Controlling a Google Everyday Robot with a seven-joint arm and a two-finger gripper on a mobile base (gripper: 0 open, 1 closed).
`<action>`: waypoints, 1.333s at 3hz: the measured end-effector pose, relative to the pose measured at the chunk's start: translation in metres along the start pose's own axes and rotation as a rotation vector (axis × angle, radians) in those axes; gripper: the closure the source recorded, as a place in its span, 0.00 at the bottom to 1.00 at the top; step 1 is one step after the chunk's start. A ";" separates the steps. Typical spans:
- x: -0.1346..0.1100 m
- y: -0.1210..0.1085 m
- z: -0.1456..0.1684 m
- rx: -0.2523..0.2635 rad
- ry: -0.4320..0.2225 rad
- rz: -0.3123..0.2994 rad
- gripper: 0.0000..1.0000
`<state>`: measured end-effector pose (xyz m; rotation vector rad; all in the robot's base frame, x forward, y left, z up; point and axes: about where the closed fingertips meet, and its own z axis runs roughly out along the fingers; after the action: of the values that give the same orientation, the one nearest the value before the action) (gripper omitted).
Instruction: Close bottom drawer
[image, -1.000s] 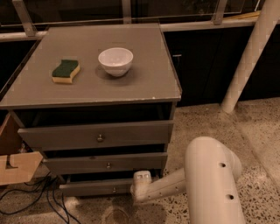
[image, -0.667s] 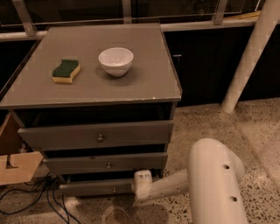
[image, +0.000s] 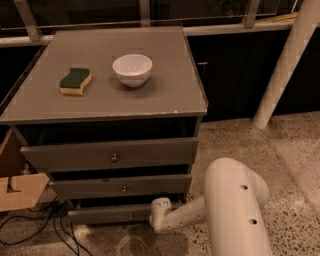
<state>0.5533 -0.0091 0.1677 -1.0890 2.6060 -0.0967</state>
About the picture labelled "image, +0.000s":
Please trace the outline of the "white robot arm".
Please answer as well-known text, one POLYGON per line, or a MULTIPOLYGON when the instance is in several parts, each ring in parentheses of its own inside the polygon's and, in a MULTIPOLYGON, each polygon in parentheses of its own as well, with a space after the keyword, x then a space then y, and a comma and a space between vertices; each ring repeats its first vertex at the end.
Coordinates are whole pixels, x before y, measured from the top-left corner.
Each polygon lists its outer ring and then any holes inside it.
POLYGON ((261 215, 268 198, 259 174, 219 158, 205 172, 202 196, 177 209, 167 198, 153 200, 150 224, 156 233, 168 233, 205 222, 213 256, 273 256, 261 215))

